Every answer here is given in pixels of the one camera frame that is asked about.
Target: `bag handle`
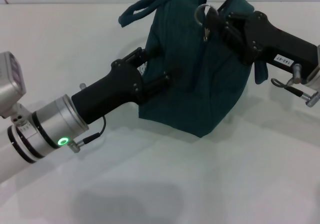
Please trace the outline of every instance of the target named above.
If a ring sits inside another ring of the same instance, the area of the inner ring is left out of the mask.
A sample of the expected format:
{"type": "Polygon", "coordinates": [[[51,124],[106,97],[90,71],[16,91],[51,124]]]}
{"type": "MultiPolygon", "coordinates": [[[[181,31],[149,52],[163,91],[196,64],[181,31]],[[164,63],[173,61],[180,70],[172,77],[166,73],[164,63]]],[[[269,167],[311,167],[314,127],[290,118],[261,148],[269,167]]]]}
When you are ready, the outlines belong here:
{"type": "Polygon", "coordinates": [[[121,27],[125,27],[136,20],[146,17],[167,1],[169,0],[140,0],[125,10],[124,13],[119,17],[118,22],[120,23],[121,27]]]}

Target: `black ring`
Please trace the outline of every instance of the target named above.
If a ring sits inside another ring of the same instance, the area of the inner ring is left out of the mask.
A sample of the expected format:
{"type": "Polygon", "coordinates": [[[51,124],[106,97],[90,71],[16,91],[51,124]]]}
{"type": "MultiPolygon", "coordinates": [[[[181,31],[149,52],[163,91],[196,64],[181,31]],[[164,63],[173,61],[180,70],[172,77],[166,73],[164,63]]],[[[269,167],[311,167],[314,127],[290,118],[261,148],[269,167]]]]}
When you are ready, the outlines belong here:
{"type": "Polygon", "coordinates": [[[21,141],[23,142],[23,144],[25,145],[25,147],[29,150],[29,152],[34,155],[36,158],[41,159],[44,158],[44,155],[41,155],[39,152],[36,151],[36,149],[34,149],[34,147],[30,144],[30,142],[28,141],[27,138],[25,138],[25,136],[21,133],[21,131],[18,129],[18,127],[15,127],[16,133],[18,133],[21,141]]]}
{"type": "Polygon", "coordinates": [[[17,153],[20,154],[20,156],[28,163],[32,164],[32,163],[35,163],[36,161],[35,160],[32,160],[30,157],[28,157],[24,151],[21,149],[21,147],[18,145],[15,137],[14,137],[14,134],[12,133],[12,126],[9,126],[8,127],[8,137],[9,137],[9,140],[12,144],[12,146],[14,147],[14,149],[17,151],[17,153]]]}
{"type": "Polygon", "coordinates": [[[36,126],[36,128],[38,129],[39,133],[41,134],[41,136],[43,137],[43,139],[53,148],[53,149],[58,149],[61,146],[57,145],[54,143],[53,140],[51,140],[51,138],[48,136],[48,134],[46,133],[45,129],[41,126],[40,121],[37,117],[37,112],[35,111],[34,113],[32,113],[31,115],[32,120],[34,125],[36,126]]]}

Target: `screw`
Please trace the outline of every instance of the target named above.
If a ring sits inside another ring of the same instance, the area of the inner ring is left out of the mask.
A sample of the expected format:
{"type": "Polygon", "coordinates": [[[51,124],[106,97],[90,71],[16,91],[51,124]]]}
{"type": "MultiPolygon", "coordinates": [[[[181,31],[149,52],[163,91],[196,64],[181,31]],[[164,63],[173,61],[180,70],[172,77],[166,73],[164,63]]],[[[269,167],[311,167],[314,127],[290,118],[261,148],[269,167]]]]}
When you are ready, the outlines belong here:
{"type": "Polygon", "coordinates": [[[83,89],[85,89],[87,87],[87,85],[84,84],[84,83],[81,83],[79,87],[80,87],[81,90],[83,90],[83,89]]]}
{"type": "Polygon", "coordinates": [[[78,144],[72,140],[72,141],[69,141],[67,146],[74,152],[74,153],[78,153],[80,152],[80,146],[78,146],[78,144]]]}

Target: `label sticker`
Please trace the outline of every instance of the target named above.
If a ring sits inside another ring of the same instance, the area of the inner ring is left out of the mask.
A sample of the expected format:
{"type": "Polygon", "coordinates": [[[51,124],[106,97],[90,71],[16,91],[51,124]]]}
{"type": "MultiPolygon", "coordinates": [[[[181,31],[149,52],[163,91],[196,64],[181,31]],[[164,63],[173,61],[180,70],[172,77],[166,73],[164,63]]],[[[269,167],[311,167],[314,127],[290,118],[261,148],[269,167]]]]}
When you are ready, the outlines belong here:
{"type": "Polygon", "coordinates": [[[23,126],[18,126],[18,129],[25,138],[29,138],[37,133],[37,131],[29,121],[27,121],[27,123],[23,126]]]}
{"type": "Polygon", "coordinates": [[[274,60],[278,63],[281,63],[281,64],[284,64],[288,67],[290,67],[295,61],[289,59],[289,58],[286,58],[284,57],[283,55],[276,55],[274,60]]]}

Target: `metal key ring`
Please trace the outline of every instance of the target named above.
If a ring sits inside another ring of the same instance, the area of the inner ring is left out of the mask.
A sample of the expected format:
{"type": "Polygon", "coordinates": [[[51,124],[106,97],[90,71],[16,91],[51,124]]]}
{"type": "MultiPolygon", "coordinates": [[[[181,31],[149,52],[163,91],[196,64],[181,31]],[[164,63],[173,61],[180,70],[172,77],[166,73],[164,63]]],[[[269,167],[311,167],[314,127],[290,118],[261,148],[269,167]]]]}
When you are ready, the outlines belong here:
{"type": "Polygon", "coordinates": [[[210,7],[210,9],[213,9],[215,11],[215,13],[217,15],[219,15],[217,9],[213,6],[213,5],[210,5],[210,4],[207,4],[207,3],[204,3],[204,4],[201,4],[200,6],[198,6],[195,11],[194,11],[194,19],[196,21],[196,23],[198,23],[201,27],[202,27],[202,22],[198,19],[198,12],[201,10],[201,9],[205,9],[206,7],[210,7]]]}

